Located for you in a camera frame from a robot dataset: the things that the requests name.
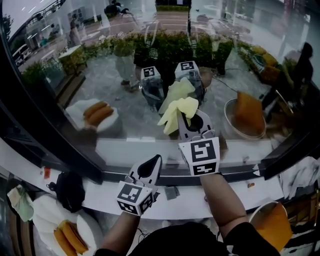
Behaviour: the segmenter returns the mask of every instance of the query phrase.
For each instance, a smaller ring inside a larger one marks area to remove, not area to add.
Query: white cloth
[[[307,156],[280,175],[284,198],[293,198],[297,188],[313,185],[320,178],[320,161]]]

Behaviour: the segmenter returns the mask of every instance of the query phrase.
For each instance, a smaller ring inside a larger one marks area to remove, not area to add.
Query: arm
[[[289,71],[288,71],[288,68],[287,68],[287,60],[284,61],[284,65],[282,66],[283,68],[283,73],[286,77],[286,80],[288,81],[289,85],[291,86],[292,89],[295,88],[295,83],[294,81],[291,79],[290,75],[289,75]]]
[[[129,15],[131,15],[131,16],[134,15],[132,12],[130,12],[130,11],[128,11],[128,10],[126,10],[125,13],[126,13],[126,14],[129,14]]]
[[[235,226],[248,222],[245,207],[222,175],[203,175],[200,180],[213,218],[225,239]]]
[[[103,238],[101,249],[126,255],[134,240],[140,217],[123,212]]]

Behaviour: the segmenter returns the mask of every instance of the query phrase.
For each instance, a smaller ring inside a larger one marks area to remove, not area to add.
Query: table
[[[43,169],[35,166],[23,156],[14,151],[8,144],[0,139],[0,173],[7,170],[20,179],[55,195],[47,188],[50,182],[57,182],[58,170],[51,169],[50,178],[44,179]],[[265,180],[257,177],[252,180],[233,182],[230,184],[239,196],[246,210],[254,209],[270,201],[276,201],[284,197],[277,176]],[[88,179],[83,179],[85,199],[82,206],[120,215],[121,210],[117,204],[116,182],[104,181],[102,185],[94,184]],[[204,200],[205,193],[201,186],[178,187],[180,196],[168,201],[164,187],[159,187],[160,195],[157,202],[142,216],[143,219],[153,220],[187,220],[212,217],[208,205]]]

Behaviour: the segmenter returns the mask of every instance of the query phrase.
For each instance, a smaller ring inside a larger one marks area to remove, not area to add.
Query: glass pane
[[[28,50],[29,48],[28,48],[28,46],[27,45],[25,45],[25,46],[23,46],[22,48],[21,48],[21,50],[20,50],[20,53],[24,53],[26,50]]]
[[[2,10],[11,52],[27,45],[13,56],[24,86],[44,82],[81,133],[72,143],[104,170],[155,154],[172,175],[186,170],[171,103],[187,97],[196,104],[184,111],[198,106],[219,137],[221,167],[259,164],[319,95],[315,0],[4,0]]]

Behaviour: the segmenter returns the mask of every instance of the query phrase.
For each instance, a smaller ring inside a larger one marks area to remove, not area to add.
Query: small black object
[[[56,184],[51,182],[47,187],[51,191],[55,191],[57,200],[71,213],[81,209],[86,192],[82,177],[78,174],[63,172],[59,174]]]

